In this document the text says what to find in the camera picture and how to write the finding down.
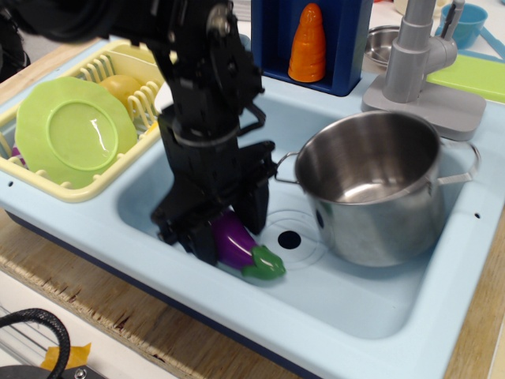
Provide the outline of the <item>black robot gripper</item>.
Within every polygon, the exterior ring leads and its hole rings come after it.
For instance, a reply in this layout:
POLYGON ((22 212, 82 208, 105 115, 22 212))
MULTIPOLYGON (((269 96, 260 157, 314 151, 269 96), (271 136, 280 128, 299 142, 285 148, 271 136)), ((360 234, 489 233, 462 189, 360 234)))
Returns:
POLYGON ((254 235, 265 227, 270 177, 276 172, 271 158, 272 141, 239 147, 238 139, 262 127, 264 112, 257 106, 247 111, 256 121, 241 127, 237 117, 220 137, 184 136, 175 108, 165 108, 159 129, 174 176, 168 194, 151 215, 166 243, 180 242, 200 261, 217 265, 218 253, 211 221, 233 208, 242 224, 254 235))

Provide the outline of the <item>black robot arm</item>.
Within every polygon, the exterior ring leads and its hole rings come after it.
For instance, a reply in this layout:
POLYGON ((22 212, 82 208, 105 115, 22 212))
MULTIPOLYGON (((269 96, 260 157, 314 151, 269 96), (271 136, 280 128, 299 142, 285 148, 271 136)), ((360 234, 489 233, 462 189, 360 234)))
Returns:
POLYGON ((252 276, 282 264, 264 228, 274 144, 238 138, 264 125, 262 72, 241 43, 230 1, 4 1, 22 30, 59 43, 118 36, 152 52, 173 103, 159 129, 174 184, 152 220, 161 238, 252 276))

